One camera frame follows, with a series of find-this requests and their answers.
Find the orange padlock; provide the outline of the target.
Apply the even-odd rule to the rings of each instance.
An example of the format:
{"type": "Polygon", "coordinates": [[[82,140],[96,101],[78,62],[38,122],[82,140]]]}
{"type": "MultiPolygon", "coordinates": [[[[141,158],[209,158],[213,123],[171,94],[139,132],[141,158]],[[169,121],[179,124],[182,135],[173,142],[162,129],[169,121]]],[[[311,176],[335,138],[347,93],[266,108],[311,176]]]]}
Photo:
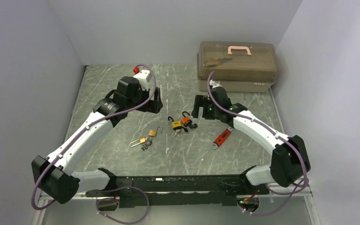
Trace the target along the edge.
{"type": "Polygon", "coordinates": [[[181,123],[184,127],[190,128],[190,129],[196,129],[198,128],[198,125],[196,123],[193,123],[190,114],[187,111],[182,112],[183,118],[181,119],[181,123]]]}

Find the yellow padlock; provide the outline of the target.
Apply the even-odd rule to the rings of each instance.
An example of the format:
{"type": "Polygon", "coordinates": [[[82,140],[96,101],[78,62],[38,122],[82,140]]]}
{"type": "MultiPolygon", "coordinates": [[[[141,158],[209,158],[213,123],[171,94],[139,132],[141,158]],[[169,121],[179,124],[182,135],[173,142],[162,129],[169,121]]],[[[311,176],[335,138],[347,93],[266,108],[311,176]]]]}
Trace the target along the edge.
{"type": "Polygon", "coordinates": [[[167,117],[167,120],[172,123],[172,129],[174,131],[174,137],[179,137],[182,131],[188,133],[188,129],[184,127],[180,120],[174,120],[173,117],[167,117]]]}

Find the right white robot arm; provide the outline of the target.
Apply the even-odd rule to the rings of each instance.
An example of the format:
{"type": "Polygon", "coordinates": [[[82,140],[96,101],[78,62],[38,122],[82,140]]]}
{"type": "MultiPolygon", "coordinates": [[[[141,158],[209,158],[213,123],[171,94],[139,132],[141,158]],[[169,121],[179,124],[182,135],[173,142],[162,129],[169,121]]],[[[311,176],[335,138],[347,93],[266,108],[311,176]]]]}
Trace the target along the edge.
{"type": "Polygon", "coordinates": [[[296,180],[305,178],[310,171],[304,140],[290,137],[262,122],[240,103],[233,104],[225,89],[212,85],[207,95],[196,95],[192,117],[219,120],[252,138],[271,156],[268,164],[247,169],[240,181],[240,190],[250,195],[258,185],[277,183],[288,187],[296,180]]]}

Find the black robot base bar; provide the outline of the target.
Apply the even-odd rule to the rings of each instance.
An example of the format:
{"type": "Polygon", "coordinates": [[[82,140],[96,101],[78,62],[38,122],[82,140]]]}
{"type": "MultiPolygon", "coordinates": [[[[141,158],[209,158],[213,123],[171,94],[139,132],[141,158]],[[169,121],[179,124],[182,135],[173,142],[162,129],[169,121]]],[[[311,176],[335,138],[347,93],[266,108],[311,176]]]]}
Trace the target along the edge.
{"type": "Polygon", "coordinates": [[[242,197],[267,195],[265,185],[252,186],[239,174],[187,176],[115,176],[103,190],[87,197],[117,197],[121,208],[135,206],[220,204],[235,206],[242,197]]]}

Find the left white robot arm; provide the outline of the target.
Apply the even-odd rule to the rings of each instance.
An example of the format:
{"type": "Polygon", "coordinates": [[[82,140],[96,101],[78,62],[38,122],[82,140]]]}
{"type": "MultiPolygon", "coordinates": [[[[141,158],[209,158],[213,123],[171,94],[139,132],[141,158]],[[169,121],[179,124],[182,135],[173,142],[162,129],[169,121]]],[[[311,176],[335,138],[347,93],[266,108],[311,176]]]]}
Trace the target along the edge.
{"type": "Polygon", "coordinates": [[[93,107],[84,124],[57,150],[47,157],[37,156],[31,163],[35,180],[32,195],[39,188],[55,201],[64,204],[79,192],[98,190],[105,197],[116,190],[113,174],[105,169],[76,172],[86,153],[107,135],[130,111],[159,113],[163,107],[153,74],[143,70],[134,76],[122,77],[117,88],[93,107]]]}

